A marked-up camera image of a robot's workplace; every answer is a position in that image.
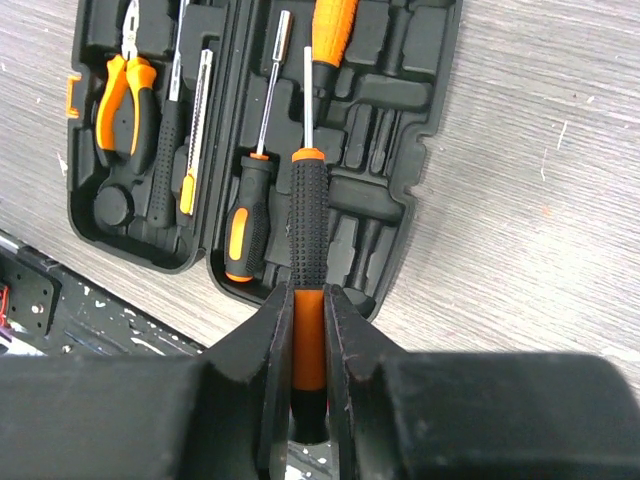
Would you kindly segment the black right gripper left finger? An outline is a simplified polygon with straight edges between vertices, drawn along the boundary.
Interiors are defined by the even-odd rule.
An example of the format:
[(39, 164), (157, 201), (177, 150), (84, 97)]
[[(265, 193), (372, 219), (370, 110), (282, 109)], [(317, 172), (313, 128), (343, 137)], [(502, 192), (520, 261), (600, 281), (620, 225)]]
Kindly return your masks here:
[(293, 293), (196, 356), (5, 356), (5, 479), (281, 479)]

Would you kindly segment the black plastic tool case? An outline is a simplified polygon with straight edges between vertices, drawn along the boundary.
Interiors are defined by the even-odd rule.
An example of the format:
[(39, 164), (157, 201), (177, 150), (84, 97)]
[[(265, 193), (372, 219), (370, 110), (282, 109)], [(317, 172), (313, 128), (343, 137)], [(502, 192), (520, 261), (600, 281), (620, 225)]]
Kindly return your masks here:
[(67, 87), (69, 223), (163, 273), (205, 259), (261, 304), (291, 272), (291, 172), (329, 185), (327, 277), (366, 319), (408, 242), (458, 1), (82, 1)]

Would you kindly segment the orange black needle nose pliers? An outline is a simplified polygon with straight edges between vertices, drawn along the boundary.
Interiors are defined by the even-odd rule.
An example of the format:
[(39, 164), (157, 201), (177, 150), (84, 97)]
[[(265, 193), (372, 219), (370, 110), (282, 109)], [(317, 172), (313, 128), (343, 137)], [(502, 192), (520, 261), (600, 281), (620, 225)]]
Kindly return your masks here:
[(135, 175), (145, 173), (154, 157), (152, 141), (158, 133), (159, 110), (154, 93), (157, 72), (138, 49), (140, 3), (130, 1), (122, 23), (121, 52), (106, 62), (107, 79), (96, 114), (98, 148), (111, 157), (118, 153), (117, 115), (128, 101), (131, 140), (129, 165)]

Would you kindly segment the black handle claw hammer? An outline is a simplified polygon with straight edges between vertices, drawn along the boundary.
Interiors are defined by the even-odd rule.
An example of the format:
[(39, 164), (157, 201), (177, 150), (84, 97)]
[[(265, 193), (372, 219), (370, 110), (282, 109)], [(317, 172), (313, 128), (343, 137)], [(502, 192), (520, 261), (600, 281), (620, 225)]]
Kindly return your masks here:
[(175, 218), (175, 200), (171, 190), (174, 155), (182, 138), (183, 109), (180, 102), (182, 85), (182, 55), (180, 40), (189, 0), (180, 2), (176, 36), (176, 49), (172, 62), (168, 94), (162, 110), (156, 159), (147, 211), (147, 221), (154, 228), (167, 228)]

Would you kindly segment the orange handle black shaft screwdriver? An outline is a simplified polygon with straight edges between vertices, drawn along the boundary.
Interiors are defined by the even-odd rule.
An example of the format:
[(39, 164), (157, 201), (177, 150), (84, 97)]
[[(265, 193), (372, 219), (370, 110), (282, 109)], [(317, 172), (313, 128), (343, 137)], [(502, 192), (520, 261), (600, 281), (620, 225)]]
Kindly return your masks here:
[(314, 96), (330, 97), (349, 42), (357, 0), (317, 0), (312, 18)]

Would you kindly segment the black orange grip screwdriver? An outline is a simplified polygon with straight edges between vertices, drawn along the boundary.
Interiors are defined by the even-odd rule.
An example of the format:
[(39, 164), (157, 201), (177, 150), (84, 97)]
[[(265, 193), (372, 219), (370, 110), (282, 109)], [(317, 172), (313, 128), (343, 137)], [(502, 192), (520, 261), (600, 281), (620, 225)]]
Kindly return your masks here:
[(239, 189), (227, 222), (225, 274), (238, 283), (249, 282), (255, 277), (268, 240), (268, 197), (273, 164), (266, 154), (265, 141), (275, 86), (288, 48), (291, 24), (291, 12), (283, 10), (274, 39), (272, 68), (256, 149), (241, 160)]

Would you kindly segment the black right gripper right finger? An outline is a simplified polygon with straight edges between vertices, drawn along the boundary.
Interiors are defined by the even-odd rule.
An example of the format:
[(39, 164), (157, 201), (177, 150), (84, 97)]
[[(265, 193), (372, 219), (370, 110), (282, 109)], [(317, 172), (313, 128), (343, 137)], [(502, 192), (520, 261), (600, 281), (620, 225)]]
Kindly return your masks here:
[(409, 352), (325, 290), (338, 479), (635, 479), (639, 406), (576, 353)]

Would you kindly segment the small orange black precision screwdriver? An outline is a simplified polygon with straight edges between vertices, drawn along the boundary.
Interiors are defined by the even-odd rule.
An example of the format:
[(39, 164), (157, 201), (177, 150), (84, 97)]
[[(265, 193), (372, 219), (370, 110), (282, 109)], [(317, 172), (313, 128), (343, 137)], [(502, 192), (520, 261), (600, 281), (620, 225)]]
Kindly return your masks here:
[(303, 49), (303, 143), (292, 155), (291, 287), (293, 289), (292, 438), (307, 445), (327, 437), (324, 285), (328, 251), (328, 173), (314, 143), (312, 48)]

